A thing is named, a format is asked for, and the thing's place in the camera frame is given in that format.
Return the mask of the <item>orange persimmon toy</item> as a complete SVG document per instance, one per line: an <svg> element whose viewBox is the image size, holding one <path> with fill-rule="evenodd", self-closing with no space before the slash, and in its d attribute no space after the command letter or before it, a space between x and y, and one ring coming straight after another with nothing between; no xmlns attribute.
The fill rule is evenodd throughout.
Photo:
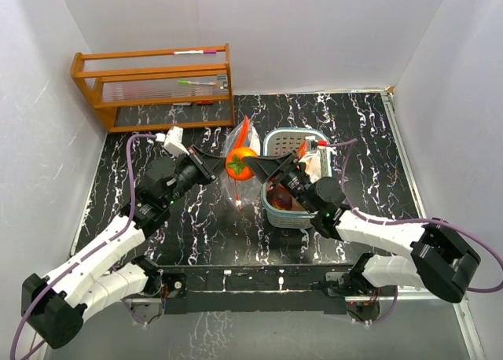
<svg viewBox="0 0 503 360"><path fill-rule="evenodd" d="M244 162L245 157L257 157L257 153L249 147L233 149L226 157L226 173L233 180L243 182L255 176L252 169Z"/></svg>

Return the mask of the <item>clear zip bag orange zipper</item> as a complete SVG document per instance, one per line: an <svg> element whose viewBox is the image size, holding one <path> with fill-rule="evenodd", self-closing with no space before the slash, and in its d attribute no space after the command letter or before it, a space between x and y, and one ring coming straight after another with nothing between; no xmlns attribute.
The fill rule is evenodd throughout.
<svg viewBox="0 0 503 360"><path fill-rule="evenodd" d="M225 169L220 176L221 192L237 210L254 203L259 197L262 184L243 158L259 156L260 153L259 134L252 121L245 116L226 136L222 148Z"/></svg>

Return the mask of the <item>light blue plastic basket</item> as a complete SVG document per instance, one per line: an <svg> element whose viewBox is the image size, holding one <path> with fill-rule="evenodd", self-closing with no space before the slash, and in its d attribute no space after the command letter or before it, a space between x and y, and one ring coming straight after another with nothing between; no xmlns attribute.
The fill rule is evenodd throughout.
<svg viewBox="0 0 503 360"><path fill-rule="evenodd" d="M262 154L264 156L283 156L290 151L296 151L306 136L329 141L329 138L319 130L310 128L283 127L272 130L263 141ZM331 152L329 150L329 171L332 175ZM261 201L266 211L266 217L272 226L282 229L306 230L312 227L310 220L314 214L304 210L282 211L273 208L266 200L270 183L264 184L261 191Z"/></svg>

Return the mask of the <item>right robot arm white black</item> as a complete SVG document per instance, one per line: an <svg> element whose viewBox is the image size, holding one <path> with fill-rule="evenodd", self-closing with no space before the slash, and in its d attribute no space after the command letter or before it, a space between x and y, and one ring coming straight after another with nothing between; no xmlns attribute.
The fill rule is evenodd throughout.
<svg viewBox="0 0 503 360"><path fill-rule="evenodd" d="M363 215L346 204L334 177L312 181L295 154L246 156L244 163L263 184L283 186L313 216L312 226L325 238L357 242L386 251L365 253L338 278L320 286L335 294L366 295L386 286L425 288L440 299L459 303L480 264L476 251L445 222L397 223Z"/></svg>

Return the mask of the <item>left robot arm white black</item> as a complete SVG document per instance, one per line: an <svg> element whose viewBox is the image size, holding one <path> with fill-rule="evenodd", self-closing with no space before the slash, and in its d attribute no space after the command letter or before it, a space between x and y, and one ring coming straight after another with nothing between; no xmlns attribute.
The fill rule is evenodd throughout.
<svg viewBox="0 0 503 360"><path fill-rule="evenodd" d="M225 159L194 146L176 159L150 161L125 204L108 226L66 263L22 284L22 323L53 349L68 344L92 315L131 294L154 296L163 278L153 266L134 260L112 271L131 249L146 242L171 216L170 208L194 185L212 183Z"/></svg>

